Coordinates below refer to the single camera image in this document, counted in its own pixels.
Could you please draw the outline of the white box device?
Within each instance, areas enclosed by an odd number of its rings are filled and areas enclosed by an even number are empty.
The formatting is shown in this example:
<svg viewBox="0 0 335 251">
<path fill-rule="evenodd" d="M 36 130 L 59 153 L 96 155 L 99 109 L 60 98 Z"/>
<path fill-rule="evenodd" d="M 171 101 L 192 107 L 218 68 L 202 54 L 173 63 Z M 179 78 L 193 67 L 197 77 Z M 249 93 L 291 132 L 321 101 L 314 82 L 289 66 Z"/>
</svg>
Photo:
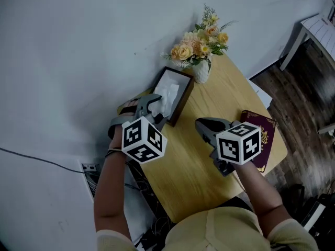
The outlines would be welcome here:
<svg viewBox="0 0 335 251">
<path fill-rule="evenodd" d="M 316 201 L 311 209 L 308 211 L 307 215 L 301 222 L 301 225 L 304 229 L 309 232 L 310 229 L 314 226 L 317 220 L 322 215 L 323 211 L 325 210 L 326 206 Z"/>
</svg>

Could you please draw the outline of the yellow and peach flower bouquet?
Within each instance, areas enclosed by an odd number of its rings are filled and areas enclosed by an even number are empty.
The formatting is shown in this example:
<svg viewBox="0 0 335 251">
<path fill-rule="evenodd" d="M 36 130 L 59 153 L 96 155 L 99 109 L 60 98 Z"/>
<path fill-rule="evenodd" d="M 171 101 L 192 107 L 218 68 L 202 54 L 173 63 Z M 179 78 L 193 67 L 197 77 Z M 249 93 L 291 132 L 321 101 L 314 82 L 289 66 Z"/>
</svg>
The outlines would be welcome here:
<svg viewBox="0 0 335 251">
<path fill-rule="evenodd" d="M 210 58 L 213 55 L 221 56 L 228 50 L 229 37 L 224 30 L 236 23 L 232 20 L 219 27 L 218 20 L 216 11 L 204 5 L 201 23 L 195 24 L 193 31 L 184 33 L 180 42 L 169 53 L 161 53 L 161 57 L 183 69 L 194 67 L 203 61 L 211 69 Z"/>
</svg>

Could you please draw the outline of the maroon gold-printed book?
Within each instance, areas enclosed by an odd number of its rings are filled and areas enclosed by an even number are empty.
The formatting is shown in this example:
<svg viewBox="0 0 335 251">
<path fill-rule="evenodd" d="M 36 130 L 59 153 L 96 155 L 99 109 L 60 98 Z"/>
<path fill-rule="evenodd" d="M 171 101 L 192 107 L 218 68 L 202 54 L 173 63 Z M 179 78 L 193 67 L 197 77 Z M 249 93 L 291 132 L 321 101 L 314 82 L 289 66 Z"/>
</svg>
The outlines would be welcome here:
<svg viewBox="0 0 335 251">
<path fill-rule="evenodd" d="M 259 172 L 265 172 L 269 160 L 272 143 L 275 134 L 276 121 L 258 113 L 244 110 L 241 113 L 240 122 L 249 122 L 261 129 L 261 153 L 253 159 L 253 163 Z"/>
</svg>

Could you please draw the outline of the person's right forearm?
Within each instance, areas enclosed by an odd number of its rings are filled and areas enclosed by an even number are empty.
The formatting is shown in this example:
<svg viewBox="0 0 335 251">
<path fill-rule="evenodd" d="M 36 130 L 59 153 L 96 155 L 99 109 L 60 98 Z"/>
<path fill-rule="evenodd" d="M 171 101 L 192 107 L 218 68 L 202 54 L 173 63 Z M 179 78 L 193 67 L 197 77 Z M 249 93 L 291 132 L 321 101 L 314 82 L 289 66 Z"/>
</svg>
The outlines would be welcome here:
<svg viewBox="0 0 335 251">
<path fill-rule="evenodd" d="M 291 216 L 283 206 L 278 191 L 261 175 L 252 162 L 234 165 L 235 171 L 247 193 L 265 237 Z"/>
</svg>

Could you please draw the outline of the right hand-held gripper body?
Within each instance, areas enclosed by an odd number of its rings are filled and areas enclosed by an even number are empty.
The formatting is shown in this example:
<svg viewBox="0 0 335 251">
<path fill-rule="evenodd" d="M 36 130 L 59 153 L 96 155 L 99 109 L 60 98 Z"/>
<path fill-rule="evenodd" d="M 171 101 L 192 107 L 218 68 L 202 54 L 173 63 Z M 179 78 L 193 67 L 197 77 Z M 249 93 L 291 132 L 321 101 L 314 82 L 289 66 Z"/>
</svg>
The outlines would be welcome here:
<svg viewBox="0 0 335 251">
<path fill-rule="evenodd" d="M 214 165 L 223 176 L 231 174 L 235 165 L 243 165 L 261 153 L 261 128 L 249 122 L 234 121 L 214 134 Z"/>
</svg>

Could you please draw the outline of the black wrist band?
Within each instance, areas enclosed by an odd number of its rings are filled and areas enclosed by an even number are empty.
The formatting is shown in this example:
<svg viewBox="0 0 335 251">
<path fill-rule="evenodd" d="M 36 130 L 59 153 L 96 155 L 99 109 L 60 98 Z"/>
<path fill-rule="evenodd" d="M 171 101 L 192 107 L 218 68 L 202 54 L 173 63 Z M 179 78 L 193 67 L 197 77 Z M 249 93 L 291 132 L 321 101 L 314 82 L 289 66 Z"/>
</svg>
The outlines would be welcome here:
<svg viewBox="0 0 335 251">
<path fill-rule="evenodd" d="M 107 150 L 107 153 L 105 155 L 105 158 L 107 158 L 108 156 L 114 154 L 114 153 L 117 153 L 117 152 L 122 152 L 122 149 L 120 147 L 116 147 L 116 148 L 109 148 Z"/>
</svg>

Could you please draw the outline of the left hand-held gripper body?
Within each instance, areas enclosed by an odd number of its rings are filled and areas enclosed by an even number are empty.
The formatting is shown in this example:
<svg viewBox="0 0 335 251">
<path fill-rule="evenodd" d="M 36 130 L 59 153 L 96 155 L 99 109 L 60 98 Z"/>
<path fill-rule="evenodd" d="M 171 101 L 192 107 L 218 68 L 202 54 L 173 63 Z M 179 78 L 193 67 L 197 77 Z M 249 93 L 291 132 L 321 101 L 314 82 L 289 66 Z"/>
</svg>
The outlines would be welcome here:
<svg viewBox="0 0 335 251">
<path fill-rule="evenodd" d="M 131 159 L 145 164 L 164 156 L 168 140 L 146 116 L 114 118 L 108 130 L 111 139 L 114 138 L 116 126 L 122 128 L 120 148 Z"/>
</svg>

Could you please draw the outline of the small wooden table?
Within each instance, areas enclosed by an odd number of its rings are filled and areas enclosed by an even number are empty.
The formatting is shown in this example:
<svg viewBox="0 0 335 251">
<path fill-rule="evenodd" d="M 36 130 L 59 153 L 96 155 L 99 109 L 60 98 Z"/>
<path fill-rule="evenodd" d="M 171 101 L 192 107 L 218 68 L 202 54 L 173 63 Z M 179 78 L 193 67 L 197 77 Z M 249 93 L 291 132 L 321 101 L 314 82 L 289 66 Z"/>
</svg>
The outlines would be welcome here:
<svg viewBox="0 0 335 251">
<path fill-rule="evenodd" d="M 141 167 L 172 222 L 212 209 L 243 192 L 235 173 L 225 177 L 214 166 L 212 148 L 196 131 L 195 120 L 235 121 L 244 110 L 270 115 L 229 57 L 213 57 L 208 81 L 194 85 L 176 125 L 162 129 L 168 140 L 164 157 Z"/>
</svg>

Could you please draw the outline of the white textured vase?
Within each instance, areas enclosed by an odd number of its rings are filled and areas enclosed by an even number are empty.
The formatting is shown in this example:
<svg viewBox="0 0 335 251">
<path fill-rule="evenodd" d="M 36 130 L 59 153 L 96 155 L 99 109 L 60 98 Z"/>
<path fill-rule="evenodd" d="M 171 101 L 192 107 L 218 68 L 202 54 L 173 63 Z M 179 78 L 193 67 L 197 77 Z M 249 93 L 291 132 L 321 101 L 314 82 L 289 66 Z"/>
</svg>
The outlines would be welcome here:
<svg viewBox="0 0 335 251">
<path fill-rule="evenodd" d="M 193 76 L 195 82 L 204 84 L 207 82 L 211 71 L 211 59 L 204 59 L 193 66 Z"/>
</svg>

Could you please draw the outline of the person's cream knit sweater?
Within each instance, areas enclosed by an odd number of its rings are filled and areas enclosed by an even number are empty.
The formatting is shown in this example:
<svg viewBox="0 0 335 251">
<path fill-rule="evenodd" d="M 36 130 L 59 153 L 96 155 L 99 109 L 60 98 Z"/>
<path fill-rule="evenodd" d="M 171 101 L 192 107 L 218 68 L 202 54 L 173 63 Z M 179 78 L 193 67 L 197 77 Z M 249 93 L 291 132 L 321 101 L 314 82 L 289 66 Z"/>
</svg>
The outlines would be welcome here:
<svg viewBox="0 0 335 251">
<path fill-rule="evenodd" d="M 162 251 L 318 251 L 314 238 L 294 219 L 264 237 L 249 210 L 220 207 L 193 214 L 167 234 Z"/>
</svg>

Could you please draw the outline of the dark brown tissue box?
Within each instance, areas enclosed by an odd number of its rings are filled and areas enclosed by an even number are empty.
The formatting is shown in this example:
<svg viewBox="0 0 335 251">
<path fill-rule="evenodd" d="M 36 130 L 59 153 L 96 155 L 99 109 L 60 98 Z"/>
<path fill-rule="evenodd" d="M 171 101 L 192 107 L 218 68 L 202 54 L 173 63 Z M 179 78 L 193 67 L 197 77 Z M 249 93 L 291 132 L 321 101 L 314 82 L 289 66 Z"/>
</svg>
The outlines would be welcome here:
<svg viewBox="0 0 335 251">
<path fill-rule="evenodd" d="M 189 96 L 191 95 L 191 92 L 193 90 L 193 87 L 194 87 L 194 78 L 192 75 L 189 75 L 189 74 L 186 74 L 184 72 L 181 72 L 181 71 L 178 71 L 178 70 L 175 70 L 173 68 L 170 68 L 170 67 L 164 67 L 160 74 L 159 74 L 159 77 L 157 78 L 157 80 L 155 81 L 154 83 L 154 86 L 151 88 L 150 90 L 150 93 L 153 94 L 153 90 L 155 88 L 155 86 L 157 85 L 158 81 L 160 80 L 163 72 L 166 70 L 166 69 L 172 69 L 172 71 L 175 71 L 175 72 L 180 72 L 182 75 L 185 75 L 185 76 L 189 76 L 191 78 L 191 82 L 188 84 L 187 86 L 187 89 L 186 91 L 184 92 L 183 96 L 182 96 L 182 99 L 180 100 L 180 102 L 177 104 L 177 108 L 175 110 L 175 112 L 173 113 L 172 117 L 170 119 L 167 119 L 167 124 L 169 124 L 170 126 L 174 127 L 186 105 L 186 102 L 189 98 Z"/>
</svg>

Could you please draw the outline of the white slatted desk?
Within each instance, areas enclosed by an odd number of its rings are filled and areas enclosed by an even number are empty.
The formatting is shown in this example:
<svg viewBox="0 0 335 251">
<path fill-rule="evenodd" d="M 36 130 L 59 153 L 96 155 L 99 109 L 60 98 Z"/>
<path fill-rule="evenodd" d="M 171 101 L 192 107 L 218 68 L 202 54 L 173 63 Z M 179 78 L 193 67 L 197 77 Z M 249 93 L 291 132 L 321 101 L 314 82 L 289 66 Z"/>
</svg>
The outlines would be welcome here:
<svg viewBox="0 0 335 251">
<path fill-rule="evenodd" d="M 309 37 L 325 55 L 335 70 L 335 26 L 327 17 L 318 14 L 300 22 L 300 30 L 286 58 L 280 66 L 283 71 L 305 37 Z"/>
</svg>

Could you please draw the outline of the white low cabinet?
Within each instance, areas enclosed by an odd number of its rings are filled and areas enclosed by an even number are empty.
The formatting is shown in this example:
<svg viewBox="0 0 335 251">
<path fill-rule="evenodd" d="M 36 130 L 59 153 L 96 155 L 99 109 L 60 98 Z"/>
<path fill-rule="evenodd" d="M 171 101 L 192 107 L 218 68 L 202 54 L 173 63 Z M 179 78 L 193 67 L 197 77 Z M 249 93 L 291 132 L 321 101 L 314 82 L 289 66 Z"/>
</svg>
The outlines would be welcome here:
<svg viewBox="0 0 335 251">
<path fill-rule="evenodd" d="M 100 164 L 102 163 L 80 163 L 81 171 L 82 164 Z M 125 167 L 125 202 L 124 213 L 127 219 L 129 232 L 133 243 L 138 243 L 142 236 L 150 229 L 155 221 L 155 215 L 146 202 L 140 187 L 137 185 L 135 178 L 128 165 Z"/>
</svg>

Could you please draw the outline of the white flat panel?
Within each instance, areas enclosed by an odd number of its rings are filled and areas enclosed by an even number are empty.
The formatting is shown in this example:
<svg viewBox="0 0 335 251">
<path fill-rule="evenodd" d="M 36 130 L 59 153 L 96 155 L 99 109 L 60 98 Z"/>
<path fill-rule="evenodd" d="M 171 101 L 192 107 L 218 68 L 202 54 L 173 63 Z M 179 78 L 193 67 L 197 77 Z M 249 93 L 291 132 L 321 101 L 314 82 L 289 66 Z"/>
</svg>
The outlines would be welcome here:
<svg viewBox="0 0 335 251">
<path fill-rule="evenodd" d="M 257 86 L 255 83 L 247 79 L 248 83 L 251 85 L 253 90 L 256 92 L 258 97 L 260 98 L 261 102 L 263 103 L 264 107 L 266 109 L 269 108 L 271 102 L 272 102 L 272 97 L 266 93 L 264 90 L 262 90 L 259 86 Z"/>
</svg>

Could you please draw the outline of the person's left forearm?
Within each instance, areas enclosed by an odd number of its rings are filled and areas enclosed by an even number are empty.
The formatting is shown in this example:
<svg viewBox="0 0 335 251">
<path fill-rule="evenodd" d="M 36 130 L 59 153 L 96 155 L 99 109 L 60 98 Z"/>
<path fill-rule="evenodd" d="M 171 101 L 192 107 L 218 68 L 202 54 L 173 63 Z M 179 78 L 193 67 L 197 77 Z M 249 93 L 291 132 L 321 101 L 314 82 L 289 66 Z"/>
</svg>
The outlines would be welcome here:
<svg viewBox="0 0 335 251">
<path fill-rule="evenodd" d="M 125 162 L 122 152 L 105 158 L 94 197 L 94 222 L 96 231 L 112 230 L 131 239 L 124 214 Z"/>
</svg>

